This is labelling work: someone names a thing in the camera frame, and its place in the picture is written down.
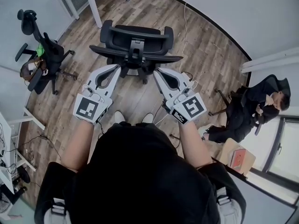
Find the floor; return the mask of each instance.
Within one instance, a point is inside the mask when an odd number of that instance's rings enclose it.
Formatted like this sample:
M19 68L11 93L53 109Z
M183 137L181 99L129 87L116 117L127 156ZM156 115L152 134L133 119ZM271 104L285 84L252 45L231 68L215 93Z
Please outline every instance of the floor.
M185 20L184 5L175 0L96 0L102 21L113 20L115 24L145 26L157 28L163 31L165 26L174 30L174 47L170 55L181 55L185 44ZM214 88L228 93L236 90L246 83L247 77L243 76L239 67L247 61L244 54L217 28L206 21L194 11L186 8L186 20L188 40L183 53L182 71L193 74L198 81L195 91L199 92L207 109L217 111L224 107L219 95L214 93ZM97 28L91 10L87 7L78 21L74 21L65 32L59 43L65 46L65 50L73 49L76 54L65 60L65 70L77 73L78 80L60 76L57 80L59 95L51 94L51 85L41 95L31 93L27 108L43 124L44 132L33 122L22 127L23 136L20 143L40 135L47 135L60 155L63 154L70 136L75 129L78 120L72 115L74 101L81 86L89 74L106 64L106 59L93 53L89 45L100 45L100 29ZM178 70L180 62L167 65ZM152 76L147 85L137 77L125 77L120 79L113 93L114 104L102 119L103 130L106 131L114 122L113 114L116 110L123 112L126 120L132 124L140 122L149 112L156 113L154 123L166 115L165 110L159 109L163 100L158 92ZM217 117L209 117L207 113L196 120L197 127L208 123L217 123ZM167 135L178 134L178 125L174 119L167 116L159 123L159 128ZM100 127L95 127L93 147L97 141ZM178 140L171 139L177 146ZM20 147L25 157L32 160L37 166L36 172L29 168L31 181L41 184L47 165L50 161L60 162L60 157L49 141L36 138L30 143ZM30 183L28 191L23 195L24 199L35 206L39 187Z

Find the shoe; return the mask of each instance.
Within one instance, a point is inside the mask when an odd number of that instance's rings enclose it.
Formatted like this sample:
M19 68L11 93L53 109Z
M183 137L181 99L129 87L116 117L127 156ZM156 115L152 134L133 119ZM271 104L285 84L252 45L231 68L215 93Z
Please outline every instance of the shoe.
M152 124L154 121L154 115L152 113L148 113L143 120L142 123Z
M120 111L115 111L114 121L115 121L115 123L118 123L118 124L121 122L126 122L125 117L123 117L123 115Z

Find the black office chair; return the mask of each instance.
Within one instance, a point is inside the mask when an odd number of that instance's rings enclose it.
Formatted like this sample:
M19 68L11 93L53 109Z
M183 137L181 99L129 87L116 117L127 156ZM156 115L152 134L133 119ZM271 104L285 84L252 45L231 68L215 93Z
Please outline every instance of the black office chair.
M62 61L68 56L68 54L75 54L75 51L68 50L64 53L64 48L58 45L57 41L53 41L48 37L48 34L44 32L44 37L41 35L37 24L36 24L36 12L32 10L20 10L17 15L18 19L22 21L21 29L25 35L33 34L34 38L43 46L44 54L41 56L43 60L46 61L48 74L43 76L43 71L38 68L34 77L30 80L28 85L28 90L35 90L37 94L42 93L49 81L52 81L52 93L58 95L58 91L55 90L55 81L57 79L57 73L72 77L77 80L77 76L65 72L60 69ZM15 56L15 61L17 62L22 54L31 55L29 60L37 56L36 51L27 49L27 44L25 43L17 55Z
M146 76L162 63L172 63L183 59L181 56L165 56L173 46L173 30L164 28L164 35L153 28L116 25L112 20L104 22L100 41L106 47L90 46L91 50L107 57L107 64L119 64L121 77L138 75L143 83Z
M268 82L275 90L277 91L282 91L284 94L288 95L289 97L291 97L291 89L290 89L290 85L289 82L287 80L287 78L283 79L283 80L278 80L277 77L275 75L269 75L267 76L263 81L261 82ZM229 93L229 96L231 98L231 102L228 102L228 100L226 99L226 97L223 95L222 91L215 89L214 91L216 93L219 93L225 103L225 105L227 106L226 109L220 110L218 112L212 113L209 112L208 115L210 116L214 116L223 112L226 112L227 114L227 124L229 123L229 118L232 114L232 109L234 108L234 103L241 103L242 107L244 107L246 105L247 102L247 98L246 98L246 93L247 90L249 89L249 87L246 86L242 86L241 88L239 88L237 90L237 92L233 92L231 91ZM262 124L258 123L257 120L258 114L256 113L256 115L254 116L252 122L254 123L254 126L256 127L256 131L255 131L255 135L258 135L258 133L261 130Z

